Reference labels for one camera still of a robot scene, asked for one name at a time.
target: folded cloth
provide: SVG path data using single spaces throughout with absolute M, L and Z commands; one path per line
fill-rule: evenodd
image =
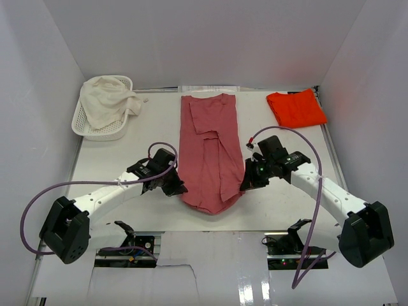
M 238 138 L 235 96 L 181 98 L 178 175 L 188 193 L 182 200 L 219 214 L 241 197 L 244 163 Z
M 129 109 L 131 115 L 139 115 L 142 107 L 139 98 L 113 76 L 96 76 L 86 81 L 79 100 L 89 124 L 101 129 L 117 120 Z
M 276 92 L 267 96 L 266 100 L 280 126 L 296 129 L 327 123 L 312 89 L 297 94 Z

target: white wall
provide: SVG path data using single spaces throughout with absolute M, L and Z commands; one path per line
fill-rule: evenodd
M 320 84 L 365 0 L 44 0 L 86 78 Z
M 389 210 L 385 253 L 399 305 L 408 305 L 406 0 L 368 0 L 321 85 L 323 108 L 350 190 Z
M 18 233 L 40 190 L 68 179 L 78 138 L 70 121 L 84 80 L 42 0 L 0 0 L 0 304 L 23 305 L 35 256 Z M 47 210 L 62 190 L 29 213 L 37 247 Z

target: black bracket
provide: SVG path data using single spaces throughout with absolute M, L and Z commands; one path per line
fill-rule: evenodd
M 339 247 L 350 264 L 361 268 L 394 246 L 390 217 L 380 202 L 366 204 L 344 221 Z
M 89 242 L 89 213 L 81 212 L 65 196 L 54 201 L 40 231 L 40 238 L 65 264 L 77 260 Z

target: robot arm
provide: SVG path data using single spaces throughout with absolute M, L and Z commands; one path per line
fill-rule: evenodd
M 126 182 L 164 172 L 174 159 L 174 154 L 159 149 L 152 159 L 142 159 L 129 167 L 115 180 L 117 185 L 102 187 L 73 200 L 64 196 L 57 199 L 40 231 L 40 238 L 66 264 L 77 260 L 87 249 L 131 245 L 133 229 L 130 226 L 122 221 L 96 225 L 96 221 L 125 201 L 157 187 L 167 196 L 187 192 L 175 168 L 155 180 L 126 185 Z
M 265 187 L 269 179 L 279 177 L 317 198 L 319 174 L 310 159 L 300 152 L 288 154 L 277 136 L 258 144 L 247 144 L 252 157 L 245 161 L 245 177 L 241 191 Z M 337 220 L 341 228 L 331 232 L 315 228 L 311 243 L 340 251 L 352 265 L 363 267 L 394 246 L 386 207 L 378 201 L 369 204 L 328 178 L 323 178 L 321 206 Z M 302 248 L 311 220 L 299 220 L 288 229 L 292 244 Z

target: orange shirt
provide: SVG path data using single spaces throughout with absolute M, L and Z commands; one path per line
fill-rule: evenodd
M 297 94 L 276 92 L 266 99 L 280 126 L 296 129 L 327 123 L 312 89 Z

